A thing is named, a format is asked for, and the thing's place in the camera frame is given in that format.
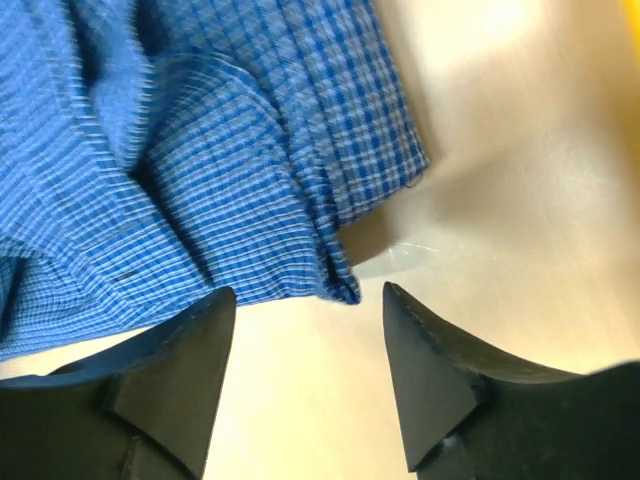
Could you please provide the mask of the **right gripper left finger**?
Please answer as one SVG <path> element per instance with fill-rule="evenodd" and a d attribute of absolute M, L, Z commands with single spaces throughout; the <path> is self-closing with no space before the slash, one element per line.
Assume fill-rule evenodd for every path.
<path fill-rule="evenodd" d="M 97 354 L 2 381 L 2 478 L 202 478 L 235 313 L 221 288 Z"/>

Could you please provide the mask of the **yellow plastic tray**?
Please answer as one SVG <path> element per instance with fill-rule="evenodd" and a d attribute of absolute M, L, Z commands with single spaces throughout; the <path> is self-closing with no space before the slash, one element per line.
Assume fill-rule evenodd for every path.
<path fill-rule="evenodd" d="M 631 70 L 634 81 L 639 84 L 639 0 L 620 1 L 624 20 L 626 41 L 632 58 Z"/>

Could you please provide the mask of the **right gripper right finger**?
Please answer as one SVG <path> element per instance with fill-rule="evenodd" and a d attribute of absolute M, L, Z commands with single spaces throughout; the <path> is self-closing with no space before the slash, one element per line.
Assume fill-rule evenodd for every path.
<path fill-rule="evenodd" d="M 383 329 L 408 469 L 419 479 L 635 479 L 639 365 L 591 374 L 507 353 L 394 283 Z"/>

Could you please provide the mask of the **blue plaid long sleeve shirt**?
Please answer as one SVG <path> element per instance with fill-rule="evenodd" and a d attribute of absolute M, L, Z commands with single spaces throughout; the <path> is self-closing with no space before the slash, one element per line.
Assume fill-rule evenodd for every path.
<path fill-rule="evenodd" d="M 1 356 L 356 304 L 339 230 L 427 166 L 370 1 L 5 1 Z"/>

